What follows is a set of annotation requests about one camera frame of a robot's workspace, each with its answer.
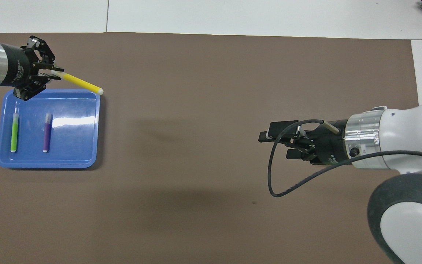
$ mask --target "black cable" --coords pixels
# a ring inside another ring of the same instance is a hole
[[[359,157],[354,157],[354,158],[351,158],[351,159],[347,159],[347,160],[344,160],[344,161],[342,161],[342,162],[338,162],[338,163],[336,163],[336,164],[333,164],[333,165],[331,165],[331,166],[329,166],[329,167],[326,167],[326,168],[324,168],[324,169],[321,169],[321,170],[319,170],[318,172],[315,172],[314,174],[312,174],[312,175],[310,175],[309,177],[307,177],[307,178],[305,178],[305,179],[303,179],[302,181],[300,181],[299,183],[297,183],[297,184],[295,184],[294,186],[292,186],[291,188],[289,188],[289,189],[287,189],[286,191],[283,191],[283,192],[281,192],[281,193],[279,193],[279,194],[275,194],[274,192],[273,192],[273,188],[271,187],[271,165],[272,165],[272,163],[273,163],[273,156],[274,156],[274,151],[275,151],[275,149],[276,149],[276,145],[278,144],[278,142],[281,140],[281,137],[288,131],[288,130],[290,130],[292,127],[293,127],[293,125],[300,125],[300,123],[302,123],[302,124],[307,124],[307,122],[317,122],[317,123],[319,123],[318,121],[320,121],[320,120],[314,120],[314,119],[312,119],[312,120],[305,120],[305,121],[301,121],[301,122],[297,122],[297,123],[294,123],[294,124],[292,124],[292,125],[290,125],[290,126],[288,126],[288,127],[286,127],[279,135],[278,135],[278,137],[276,138],[276,140],[275,140],[275,144],[273,145],[273,149],[271,150],[271,154],[270,154],[270,160],[268,161],[268,188],[269,188],[269,190],[270,190],[270,194],[273,196],[273,197],[282,197],[282,196],[284,196],[284,195],[286,195],[286,194],[288,194],[288,193],[290,193],[290,192],[292,192],[293,190],[295,190],[295,189],[297,189],[297,188],[299,188],[300,186],[302,186],[303,184],[305,184],[305,183],[307,183],[308,181],[310,181],[310,180],[312,180],[313,178],[315,178],[315,177],[317,177],[317,176],[319,176],[319,175],[321,175],[321,174],[323,174],[323,173],[325,173],[325,172],[328,172],[328,171],[331,171],[332,169],[335,169],[335,168],[337,168],[337,167],[340,167],[340,166],[343,166],[343,165],[347,165],[347,164],[352,164],[353,162],[356,162],[356,161],[360,161],[360,160],[363,160],[363,159],[368,159],[368,158],[373,158],[373,157],[379,157],[379,156],[387,156],[387,155],[415,155],[415,156],[421,156],[422,157],[422,152],[420,152],[420,151],[413,151],[413,150],[390,150],[390,151],[381,151],[381,152],[376,152],[376,153],[371,153],[371,154],[366,154],[366,155],[362,155],[362,156],[359,156]]]

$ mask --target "black knob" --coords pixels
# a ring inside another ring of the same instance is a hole
[[[349,155],[351,157],[356,157],[357,155],[359,155],[359,149],[357,147],[353,147],[350,151],[349,151]]]

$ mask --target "marker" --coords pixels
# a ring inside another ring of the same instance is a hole
[[[71,82],[77,86],[80,86],[82,88],[85,88],[89,91],[95,92],[96,94],[98,93],[99,95],[103,95],[104,94],[104,89],[95,86],[89,82],[86,82],[84,80],[81,80],[77,77],[72,76],[71,74],[67,74],[63,71],[56,71],[56,70],[52,70],[52,74],[57,75],[58,77],[60,77],[61,79],[67,80],[68,82]]]
[[[19,128],[19,114],[12,115],[11,152],[17,151],[17,130]]]
[[[50,150],[50,134],[52,133],[52,115],[45,115],[45,138],[43,140],[43,152],[48,153]]]

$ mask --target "blue plastic tray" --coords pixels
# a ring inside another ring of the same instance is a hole
[[[46,89],[24,102],[5,94],[0,119],[0,166],[87,168],[97,157],[100,96],[84,89]],[[17,151],[10,151],[12,118],[19,114]],[[44,153],[45,115],[52,114],[50,151]]]

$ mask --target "purple marker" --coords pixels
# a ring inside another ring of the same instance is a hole
[[[45,139],[43,140],[43,152],[47,153],[50,149],[50,134],[52,133],[52,115],[45,115]]]

